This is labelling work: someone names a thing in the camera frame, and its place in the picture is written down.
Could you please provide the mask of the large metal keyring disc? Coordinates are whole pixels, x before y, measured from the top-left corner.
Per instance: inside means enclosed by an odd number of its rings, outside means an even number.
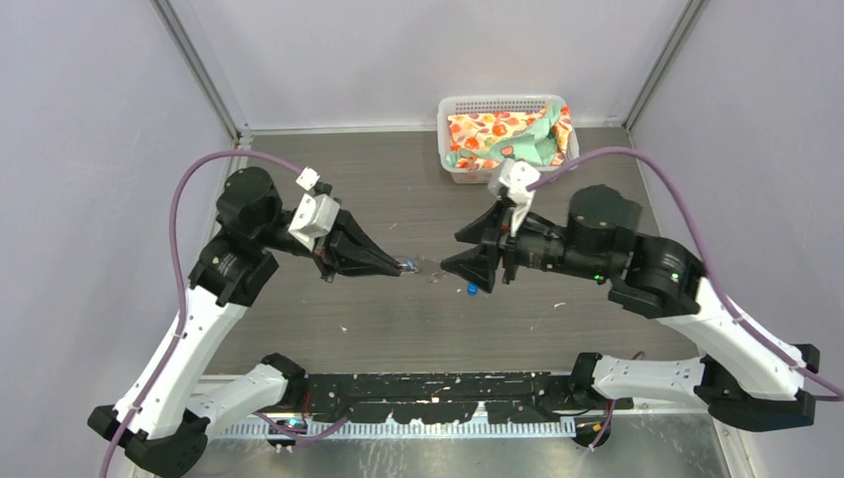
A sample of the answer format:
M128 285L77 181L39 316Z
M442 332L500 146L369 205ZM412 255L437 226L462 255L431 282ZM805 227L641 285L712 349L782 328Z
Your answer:
M439 282L446 273L440 267L440 262L436 259L426 258L424 256L416 255L416 256L406 256L398 258L397 261L401 266L403 262L407 259L413 260L416 265L418 266L418 272L415 274L403 273L401 271L402 277L408 277L413 279L421 279L424 280L428 284L434 284Z

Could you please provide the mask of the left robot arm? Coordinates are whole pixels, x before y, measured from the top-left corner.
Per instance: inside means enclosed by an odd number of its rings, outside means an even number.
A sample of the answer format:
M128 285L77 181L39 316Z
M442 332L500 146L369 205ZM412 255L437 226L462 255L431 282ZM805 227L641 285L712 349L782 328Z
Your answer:
M325 281L403 272L316 172L304 170L298 185L303 197L287 209L266 169L246 167L228 177L216 203L219 231L180 280L184 295L167 336L132 388L90 415L89 427L139 468L181 477L229 426L271 405L292 412L305 402L305 370L279 354L207 394L194 392L222 341L278 270L276 252L313 260Z

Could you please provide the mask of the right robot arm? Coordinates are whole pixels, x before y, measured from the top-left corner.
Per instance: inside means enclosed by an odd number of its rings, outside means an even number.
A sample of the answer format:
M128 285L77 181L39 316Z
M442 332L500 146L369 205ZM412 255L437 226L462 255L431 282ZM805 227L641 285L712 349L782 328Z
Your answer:
M737 321L716 295L703 262L682 244L638 230L641 206L599 184L570 199L567 221L529 213L519 228L513 201L499 198L459 230L467 250L441 268L484 292L528 268L607 285L625 311L680 333L700 349L697 358L623 359L578 355L567 381L571 401L593 408L620 398L651 398L704 408L713 418L750 432L810 426L816 399L796 365L817 371L811 344L783 344L779 354Z

